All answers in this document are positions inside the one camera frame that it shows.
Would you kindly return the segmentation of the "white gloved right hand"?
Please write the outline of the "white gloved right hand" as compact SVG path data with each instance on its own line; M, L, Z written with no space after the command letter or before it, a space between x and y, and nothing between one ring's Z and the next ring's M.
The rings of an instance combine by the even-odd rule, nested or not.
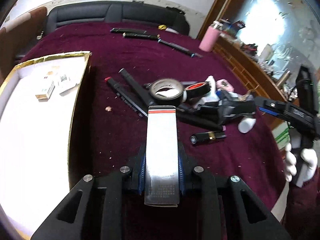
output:
M285 160L284 160L284 174L285 179L287 182L291 182L293 178L295 178L298 174L297 172L297 158L294 156L294 154L291 152L292 146L290 143L288 143L285 146ZM299 177L301 178L302 185L311 180L311 178L315 175L315 172L317 170L317 154L314 149L311 148L305 148L302 150L300 154L301 158L306 163L306 169L305 171L300 171Z

